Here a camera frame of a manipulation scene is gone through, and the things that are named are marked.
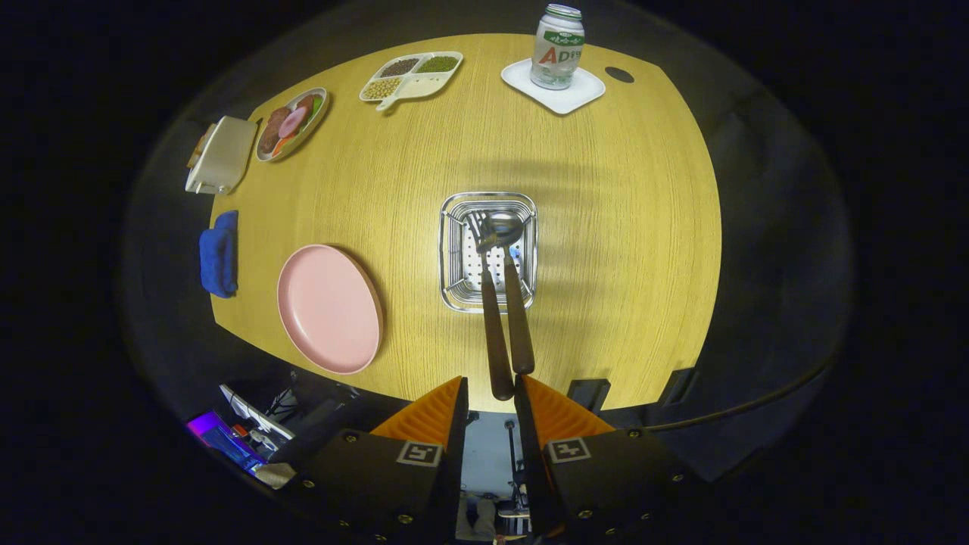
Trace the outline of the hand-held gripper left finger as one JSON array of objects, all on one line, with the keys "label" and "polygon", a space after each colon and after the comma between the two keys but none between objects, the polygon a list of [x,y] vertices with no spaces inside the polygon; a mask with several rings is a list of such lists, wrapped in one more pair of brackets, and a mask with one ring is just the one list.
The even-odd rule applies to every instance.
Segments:
[{"label": "hand-held gripper left finger", "polygon": [[302,524],[301,544],[450,544],[456,539],[469,393],[447,380],[412,403],[337,393],[338,406],[271,459],[266,497]]}]

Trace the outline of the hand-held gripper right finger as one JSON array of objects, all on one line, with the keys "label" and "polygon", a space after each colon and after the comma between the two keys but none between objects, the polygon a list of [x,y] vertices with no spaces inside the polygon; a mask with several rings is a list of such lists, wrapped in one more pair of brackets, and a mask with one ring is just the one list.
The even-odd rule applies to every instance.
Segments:
[{"label": "hand-held gripper right finger", "polygon": [[709,484],[653,432],[616,428],[529,375],[515,380],[524,483],[539,544],[675,544]]}]

